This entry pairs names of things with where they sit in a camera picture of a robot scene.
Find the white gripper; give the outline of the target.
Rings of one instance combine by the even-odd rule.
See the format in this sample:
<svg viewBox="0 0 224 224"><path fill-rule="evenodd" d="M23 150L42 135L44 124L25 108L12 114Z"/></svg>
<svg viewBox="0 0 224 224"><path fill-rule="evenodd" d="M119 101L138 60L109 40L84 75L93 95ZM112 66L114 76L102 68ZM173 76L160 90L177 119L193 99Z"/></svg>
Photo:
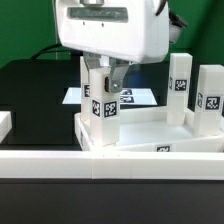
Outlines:
<svg viewBox="0 0 224 224"><path fill-rule="evenodd" d="M156 63L168 53L166 0L56 0L56 21L61 44L83 51L87 70L112 57L106 92L122 91L128 61Z"/></svg>

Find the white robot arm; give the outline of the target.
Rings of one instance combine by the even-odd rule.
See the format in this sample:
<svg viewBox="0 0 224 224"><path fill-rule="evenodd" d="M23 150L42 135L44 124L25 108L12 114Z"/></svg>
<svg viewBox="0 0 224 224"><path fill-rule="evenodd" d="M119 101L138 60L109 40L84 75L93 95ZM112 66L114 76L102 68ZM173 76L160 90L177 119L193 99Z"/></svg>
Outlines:
<svg viewBox="0 0 224 224"><path fill-rule="evenodd" d="M158 63L188 23L168 0L56 0L63 46L109 58L108 92L122 90L130 64Z"/></svg>

